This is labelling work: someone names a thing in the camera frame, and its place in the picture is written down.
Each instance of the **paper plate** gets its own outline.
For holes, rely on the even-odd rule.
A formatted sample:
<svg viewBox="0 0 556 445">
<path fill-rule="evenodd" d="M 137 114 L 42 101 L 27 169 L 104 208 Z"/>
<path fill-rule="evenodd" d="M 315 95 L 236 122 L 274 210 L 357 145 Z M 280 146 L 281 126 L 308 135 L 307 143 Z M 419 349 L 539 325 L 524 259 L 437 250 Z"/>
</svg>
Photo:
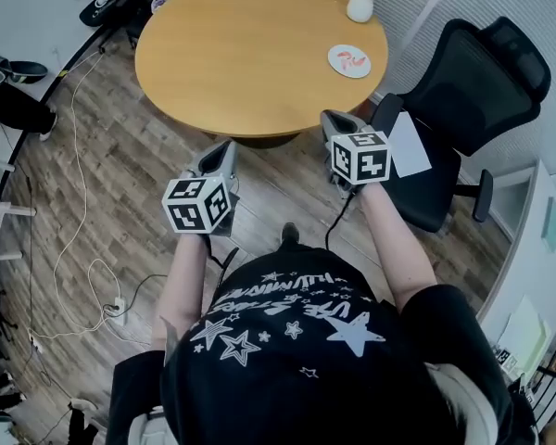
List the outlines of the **paper plate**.
<svg viewBox="0 0 556 445">
<path fill-rule="evenodd" d="M 348 78 L 363 78 L 371 72 L 371 60 L 356 46 L 337 44 L 327 53 L 332 68 Z"/>
</svg>

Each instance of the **wooden table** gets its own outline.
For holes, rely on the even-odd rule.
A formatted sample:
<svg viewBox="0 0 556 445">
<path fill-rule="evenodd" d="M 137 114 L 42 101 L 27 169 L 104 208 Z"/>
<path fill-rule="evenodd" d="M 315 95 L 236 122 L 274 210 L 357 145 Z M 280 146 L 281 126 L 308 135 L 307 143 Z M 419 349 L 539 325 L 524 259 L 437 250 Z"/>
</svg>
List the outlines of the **wooden table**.
<svg viewBox="0 0 556 445">
<path fill-rule="evenodd" d="M 346 16 L 348 0 L 169 0 L 136 50 L 138 81 L 177 121 L 233 137 L 276 137 L 319 125 L 326 108 L 351 111 L 387 64 L 376 17 Z M 334 45 L 355 45 L 372 63 L 362 79 L 329 65 Z"/>
</svg>

